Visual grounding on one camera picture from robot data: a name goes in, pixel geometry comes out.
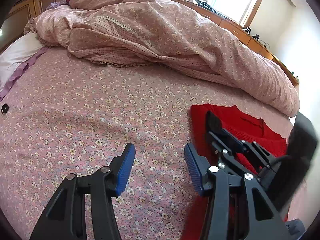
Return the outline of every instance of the crumpled blanket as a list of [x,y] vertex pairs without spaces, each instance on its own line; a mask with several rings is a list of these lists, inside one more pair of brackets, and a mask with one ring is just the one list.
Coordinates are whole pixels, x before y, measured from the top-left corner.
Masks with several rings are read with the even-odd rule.
[[28,23],[46,45],[120,66],[162,63],[191,77],[241,88],[289,117],[299,96],[282,69],[229,31],[170,0],[70,0]]

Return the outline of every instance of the bed sheet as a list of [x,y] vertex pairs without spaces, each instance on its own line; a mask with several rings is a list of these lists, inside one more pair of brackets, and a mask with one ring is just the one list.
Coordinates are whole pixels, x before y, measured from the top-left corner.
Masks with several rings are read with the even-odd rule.
[[[71,172],[93,173],[126,143],[136,159],[113,199],[122,239],[179,239],[196,193],[183,149],[193,104],[237,105],[283,138],[288,118],[241,89],[193,79],[158,65],[97,66],[53,47],[15,83],[0,118],[0,207],[22,239]],[[86,198],[88,239],[94,239]]]

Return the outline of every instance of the metal screw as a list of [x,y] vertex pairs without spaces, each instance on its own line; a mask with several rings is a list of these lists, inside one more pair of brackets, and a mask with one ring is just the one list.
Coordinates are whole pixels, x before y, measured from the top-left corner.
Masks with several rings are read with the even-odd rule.
[[75,178],[75,175],[73,173],[69,173],[67,176],[66,176],[67,180],[72,180]]
[[103,172],[103,173],[108,173],[109,171],[111,171],[111,169],[110,169],[109,166],[103,166],[103,167],[101,168],[101,172]]
[[219,168],[224,169],[224,163],[219,163]]
[[218,172],[219,171],[219,168],[217,166],[210,166],[209,167],[209,171],[211,172]]
[[250,174],[250,173],[246,173],[246,174],[244,175],[244,178],[247,179],[247,180],[252,180],[252,179],[253,179],[253,175]]

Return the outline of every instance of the pink floral fabric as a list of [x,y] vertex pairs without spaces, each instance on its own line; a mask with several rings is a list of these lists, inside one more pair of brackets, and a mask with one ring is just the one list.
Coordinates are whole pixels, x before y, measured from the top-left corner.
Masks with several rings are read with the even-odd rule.
[[238,87],[293,117],[299,96],[283,70],[229,31],[170,0],[70,0],[32,19],[47,45],[122,66],[157,62],[188,76]]
[[[237,105],[283,138],[292,128],[241,89],[157,64],[97,67],[61,47],[41,55],[3,103],[10,109],[0,117],[0,206],[22,239],[68,173],[92,174],[128,142],[136,159],[125,191],[113,199],[122,239],[179,239],[196,195],[183,152],[193,104]],[[89,197],[86,220],[91,240]]]

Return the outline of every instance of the folded red clothing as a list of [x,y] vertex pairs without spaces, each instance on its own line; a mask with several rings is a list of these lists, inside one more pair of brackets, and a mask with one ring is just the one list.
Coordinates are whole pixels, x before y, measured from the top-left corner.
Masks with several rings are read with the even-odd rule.
[[[273,132],[263,119],[254,118],[241,112],[236,106],[225,107],[210,104],[191,106],[191,122],[194,135],[194,145],[199,155],[208,159],[211,165],[217,165],[217,156],[212,154],[204,139],[205,121],[208,111],[213,112],[220,120],[222,127],[240,140],[256,141],[275,157],[285,155],[286,139]],[[256,173],[254,168],[242,154],[237,154],[237,160],[247,169]],[[197,196],[185,221],[181,240],[197,240],[200,237],[207,206],[207,198]]]

